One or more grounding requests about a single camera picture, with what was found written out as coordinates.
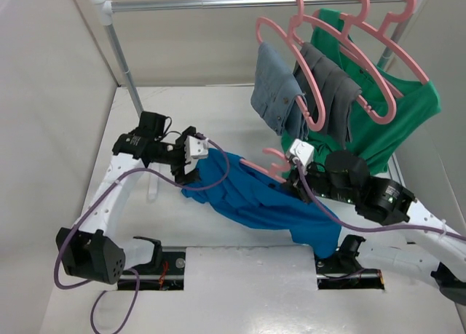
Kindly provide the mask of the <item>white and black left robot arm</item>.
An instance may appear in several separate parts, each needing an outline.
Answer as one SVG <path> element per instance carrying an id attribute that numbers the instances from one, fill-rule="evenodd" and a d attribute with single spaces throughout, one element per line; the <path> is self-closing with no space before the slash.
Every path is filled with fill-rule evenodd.
<path id="1" fill-rule="evenodd" d="M 186 172 L 185 167 L 191 160 L 208 155 L 208 142 L 198 137 L 195 127 L 186 128 L 174 143 L 164 142 L 167 119 L 144 111 L 138 126 L 118 137 L 105 177 L 87 211 L 56 236 L 58 265 L 67 275 L 112 285 L 128 269 L 151 274 L 162 266 L 159 240 L 135 236 L 116 243 L 114 235 L 135 184 L 151 164 L 170 166 L 177 185 L 200 179 L 197 170 Z"/>

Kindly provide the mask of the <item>folded blue denim garment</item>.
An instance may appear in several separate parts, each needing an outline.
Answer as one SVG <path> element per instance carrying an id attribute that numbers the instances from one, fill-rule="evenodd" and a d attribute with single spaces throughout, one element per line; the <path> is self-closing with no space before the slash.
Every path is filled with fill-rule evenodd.
<path id="1" fill-rule="evenodd" d="M 308 136 L 309 128 L 296 100 L 303 96 L 295 76 L 278 52 L 271 44 L 261 43 L 250 99 L 254 111 L 277 135 L 286 132 L 302 140 Z"/>

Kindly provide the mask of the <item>folded grey garment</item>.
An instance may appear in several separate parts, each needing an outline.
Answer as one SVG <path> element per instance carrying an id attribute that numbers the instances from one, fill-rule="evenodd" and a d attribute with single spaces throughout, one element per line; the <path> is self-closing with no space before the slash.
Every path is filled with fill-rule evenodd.
<path id="1" fill-rule="evenodd" d="M 315 78 L 325 106 L 325 122 L 318 133 L 330 136 L 344 148 L 352 140 L 348 125 L 352 104 L 362 90 L 345 71 L 309 42 L 302 45 L 301 54 Z"/>

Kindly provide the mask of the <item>green t shirt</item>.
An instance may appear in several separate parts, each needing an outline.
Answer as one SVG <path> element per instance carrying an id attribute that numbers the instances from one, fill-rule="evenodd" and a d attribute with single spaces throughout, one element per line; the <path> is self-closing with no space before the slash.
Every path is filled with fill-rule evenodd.
<path id="1" fill-rule="evenodd" d="M 387 104 L 382 92 L 371 76 L 340 51 L 340 43 L 321 28 L 315 28 L 310 43 L 330 58 L 361 87 L 362 96 L 379 114 L 384 114 Z M 350 114 L 352 141 L 346 149 L 365 159 L 372 175 L 387 171 L 387 162 L 398 146 L 429 118 L 441 112 L 441 99 L 429 81 L 406 81 L 389 75 L 386 78 L 403 97 L 397 99 L 397 112 L 389 124 L 377 124 L 356 105 Z"/>

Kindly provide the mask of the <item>pink hanger with green shirt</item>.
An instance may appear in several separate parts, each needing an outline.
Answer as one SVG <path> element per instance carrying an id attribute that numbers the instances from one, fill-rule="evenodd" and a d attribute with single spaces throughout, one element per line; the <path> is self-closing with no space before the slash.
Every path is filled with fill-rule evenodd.
<path id="1" fill-rule="evenodd" d="M 415 75 L 415 77 L 422 83 L 426 84 L 429 82 L 429 78 L 426 73 L 419 67 L 415 60 L 398 45 L 398 41 L 405 31 L 411 17 L 416 13 L 422 0 L 400 0 L 405 3 L 404 10 L 400 13 L 388 12 L 382 24 L 375 28 L 366 22 L 370 10 L 371 0 L 360 0 L 361 11 L 357 16 L 351 16 L 346 13 L 342 13 L 340 18 L 345 21 L 344 29 L 342 31 L 343 37 L 348 37 L 352 26 L 358 27 L 374 37 L 376 40 L 383 43 L 385 46 L 384 53 L 382 54 L 377 66 L 380 68 L 385 67 L 385 63 L 388 61 L 392 54 L 399 57 Z"/>

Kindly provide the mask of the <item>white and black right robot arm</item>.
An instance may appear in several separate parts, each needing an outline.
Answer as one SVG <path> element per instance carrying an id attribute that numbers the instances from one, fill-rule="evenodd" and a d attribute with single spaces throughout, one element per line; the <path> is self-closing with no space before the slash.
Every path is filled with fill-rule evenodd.
<path id="1" fill-rule="evenodd" d="M 299 143 L 285 155 L 292 170 L 284 187 L 300 200 L 313 202 L 323 212 L 321 197 L 351 204 L 374 227 L 339 225 L 345 236 L 336 262 L 345 271 L 357 267 L 380 269 L 424 282 L 460 305 L 465 304 L 465 237 L 435 217 L 398 182 L 371 175 L 368 165 L 350 151 L 336 151 L 324 164 L 313 160 L 312 148 Z M 423 253 L 377 245 L 362 233 L 398 231 Z"/>

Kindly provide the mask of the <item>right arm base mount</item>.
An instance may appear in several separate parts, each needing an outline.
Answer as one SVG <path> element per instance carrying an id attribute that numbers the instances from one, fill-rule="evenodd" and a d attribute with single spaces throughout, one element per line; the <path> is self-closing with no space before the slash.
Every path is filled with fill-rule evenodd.
<path id="1" fill-rule="evenodd" d="M 356 260 L 361 236 L 346 235 L 340 247 L 328 258 L 315 255 L 318 290 L 384 290 L 382 273 L 365 269 Z"/>

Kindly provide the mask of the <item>blue t shirt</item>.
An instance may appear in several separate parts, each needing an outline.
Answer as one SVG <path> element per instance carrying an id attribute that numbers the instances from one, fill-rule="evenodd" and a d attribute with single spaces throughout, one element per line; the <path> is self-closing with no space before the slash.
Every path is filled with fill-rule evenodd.
<path id="1" fill-rule="evenodd" d="M 245 166 L 241 157 L 210 148 L 198 161 L 200 181 L 182 190 L 187 198 L 208 203 L 218 213 L 248 228 L 288 230 L 293 242 L 308 244 L 319 258 L 338 246 L 341 226 L 314 203 L 305 203 L 280 184 Z"/>

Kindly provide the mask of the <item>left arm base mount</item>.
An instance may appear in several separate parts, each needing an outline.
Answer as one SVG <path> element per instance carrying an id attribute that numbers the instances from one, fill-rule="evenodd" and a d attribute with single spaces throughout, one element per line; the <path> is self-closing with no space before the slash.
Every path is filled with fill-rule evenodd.
<path id="1" fill-rule="evenodd" d="M 158 267 L 138 265 L 134 269 L 140 277 L 140 291 L 178 291 L 184 289 L 186 250 L 163 250 Z"/>

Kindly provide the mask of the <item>metal clothes rack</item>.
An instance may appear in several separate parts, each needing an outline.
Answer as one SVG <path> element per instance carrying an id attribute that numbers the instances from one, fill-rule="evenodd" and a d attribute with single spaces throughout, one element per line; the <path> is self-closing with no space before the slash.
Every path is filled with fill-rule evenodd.
<path id="1" fill-rule="evenodd" d="M 397 3 L 400 0 L 371 0 L 371 3 Z M 168 0 L 168 1 L 122 1 L 90 0 L 95 8 L 100 24 L 108 37 L 109 43 L 116 58 L 119 70 L 124 79 L 135 112 L 140 115 L 143 111 L 130 68 L 125 59 L 114 28 L 113 16 L 119 12 L 155 12 L 162 10 L 188 10 L 188 9 L 223 9 L 223 8 L 250 8 L 250 7 L 286 7 L 297 4 L 297 0 Z"/>

